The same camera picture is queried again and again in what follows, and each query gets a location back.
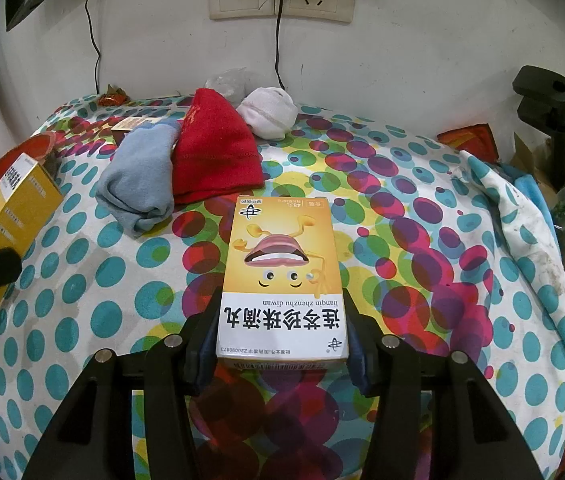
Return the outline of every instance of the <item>rolled white cloth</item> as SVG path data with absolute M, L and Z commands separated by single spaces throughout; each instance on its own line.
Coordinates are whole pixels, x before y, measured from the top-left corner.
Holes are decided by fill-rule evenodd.
M 290 95 L 280 88 L 257 88 L 236 111 L 255 136 L 266 140 L 283 140 L 298 115 Z

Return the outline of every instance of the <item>logo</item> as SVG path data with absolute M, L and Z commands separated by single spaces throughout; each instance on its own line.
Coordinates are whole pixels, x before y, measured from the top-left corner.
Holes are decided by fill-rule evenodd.
M 327 346 L 329 348 L 331 348 L 334 352 L 336 351 L 337 348 L 340 348 L 343 344 L 336 338 L 333 338 L 331 340 L 331 343 L 329 343 Z
M 240 214 L 246 217 L 247 220 L 251 220 L 254 216 L 260 215 L 262 209 L 254 207 L 253 204 L 249 204 L 247 207 L 240 210 Z

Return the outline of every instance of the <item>screw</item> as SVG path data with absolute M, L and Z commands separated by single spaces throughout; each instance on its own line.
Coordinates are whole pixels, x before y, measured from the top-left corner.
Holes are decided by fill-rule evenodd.
M 381 341 L 387 348 L 398 348 L 400 345 L 400 339 L 394 335 L 384 335 Z
M 461 352 L 459 350 L 456 350 L 455 352 L 451 353 L 451 359 L 455 363 L 458 363 L 459 365 L 464 365 L 469 360 L 469 358 L 467 357 L 467 354 L 465 352 Z
M 165 346 L 168 348 L 176 348 L 182 345 L 182 337 L 178 334 L 172 334 L 165 337 Z
M 109 348 L 103 348 L 96 352 L 96 361 L 99 363 L 106 363 L 112 358 L 112 351 Z

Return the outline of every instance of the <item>plastic bag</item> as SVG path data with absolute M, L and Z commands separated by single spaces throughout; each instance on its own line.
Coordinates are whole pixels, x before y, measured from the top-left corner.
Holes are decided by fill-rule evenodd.
M 245 67 L 232 68 L 207 79 L 204 84 L 205 88 L 211 88 L 227 101 L 231 103 L 234 108 L 237 108 L 246 96 L 245 91 Z

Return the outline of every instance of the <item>red hat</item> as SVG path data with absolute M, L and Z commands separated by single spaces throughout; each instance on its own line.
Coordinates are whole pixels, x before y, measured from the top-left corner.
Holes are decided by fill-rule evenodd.
M 176 204 L 264 186 L 261 156 L 243 118 L 218 92 L 199 88 L 171 157 Z

